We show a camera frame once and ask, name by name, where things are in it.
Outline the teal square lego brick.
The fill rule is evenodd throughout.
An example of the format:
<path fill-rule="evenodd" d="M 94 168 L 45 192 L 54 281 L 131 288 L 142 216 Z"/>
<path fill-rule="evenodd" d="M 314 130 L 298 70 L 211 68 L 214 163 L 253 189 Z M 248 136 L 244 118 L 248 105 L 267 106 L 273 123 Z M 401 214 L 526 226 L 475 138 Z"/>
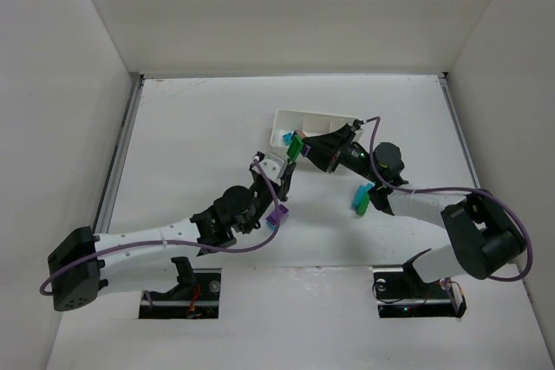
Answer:
<path fill-rule="evenodd" d="M 292 142 L 293 133 L 286 133 L 282 136 L 283 142 L 286 146 L 289 146 Z"/>

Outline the small green lego brick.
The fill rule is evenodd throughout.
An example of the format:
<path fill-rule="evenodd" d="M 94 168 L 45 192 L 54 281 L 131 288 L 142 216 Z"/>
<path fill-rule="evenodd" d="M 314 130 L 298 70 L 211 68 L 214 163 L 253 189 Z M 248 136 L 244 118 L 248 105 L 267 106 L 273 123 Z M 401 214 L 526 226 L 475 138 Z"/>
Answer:
<path fill-rule="evenodd" d="M 354 201 L 353 207 L 357 216 L 364 216 L 370 204 L 370 196 L 366 191 L 357 194 Z"/>

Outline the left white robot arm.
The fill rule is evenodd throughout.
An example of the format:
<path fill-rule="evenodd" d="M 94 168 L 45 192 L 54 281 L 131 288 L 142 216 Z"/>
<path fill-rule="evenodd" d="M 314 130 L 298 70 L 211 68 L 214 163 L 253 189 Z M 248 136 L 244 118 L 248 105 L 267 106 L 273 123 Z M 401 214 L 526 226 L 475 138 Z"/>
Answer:
<path fill-rule="evenodd" d="M 196 284 L 187 249 L 196 249 L 198 256 L 246 254 L 277 236 L 274 230 L 259 243 L 237 246 L 238 234 L 259 229 L 267 211 L 287 201 L 296 166 L 259 153 L 249 167 L 250 186 L 228 188 L 202 212 L 177 223 L 121 234 L 77 228 L 49 254 L 49 275 L 39 292 L 51 298 L 58 312 L 74 311 L 112 293 L 186 293 Z"/>

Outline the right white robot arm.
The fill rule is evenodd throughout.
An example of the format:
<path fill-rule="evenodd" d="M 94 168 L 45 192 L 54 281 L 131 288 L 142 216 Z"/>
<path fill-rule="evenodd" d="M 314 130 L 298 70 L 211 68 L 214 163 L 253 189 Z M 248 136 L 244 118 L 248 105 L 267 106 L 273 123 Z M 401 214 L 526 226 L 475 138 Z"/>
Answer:
<path fill-rule="evenodd" d="M 365 149 L 356 142 L 361 124 L 356 120 L 335 132 L 304 138 L 304 155 L 323 172 L 343 166 L 372 182 L 367 193 L 378 211 L 411 217 L 447 233 L 448 245 L 424 250 L 404 263 L 415 280 L 431 283 L 459 275 L 497 280 L 497 270 L 521 254 L 532 255 L 525 227 L 495 196 L 465 187 L 414 188 L 402 178 L 398 146 L 382 142 Z"/>

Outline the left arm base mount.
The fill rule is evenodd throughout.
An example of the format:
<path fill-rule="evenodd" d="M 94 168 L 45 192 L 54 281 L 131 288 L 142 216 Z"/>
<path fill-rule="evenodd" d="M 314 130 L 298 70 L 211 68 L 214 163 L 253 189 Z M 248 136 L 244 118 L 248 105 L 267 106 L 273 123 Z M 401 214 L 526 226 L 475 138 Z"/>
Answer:
<path fill-rule="evenodd" d="M 214 320 L 219 318 L 222 269 L 194 269 L 187 257 L 172 258 L 178 272 L 166 292 L 141 295 L 140 320 Z"/>

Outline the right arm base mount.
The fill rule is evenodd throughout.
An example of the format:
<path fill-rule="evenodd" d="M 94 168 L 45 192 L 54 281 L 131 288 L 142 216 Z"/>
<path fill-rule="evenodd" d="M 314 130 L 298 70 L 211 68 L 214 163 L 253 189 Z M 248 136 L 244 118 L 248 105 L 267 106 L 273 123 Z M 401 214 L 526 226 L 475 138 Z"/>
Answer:
<path fill-rule="evenodd" d="M 372 294 L 382 319 L 435 318 L 460 319 L 467 312 L 461 286 L 450 277 L 426 283 L 417 275 L 414 261 L 430 249 L 401 265 L 373 268 Z"/>

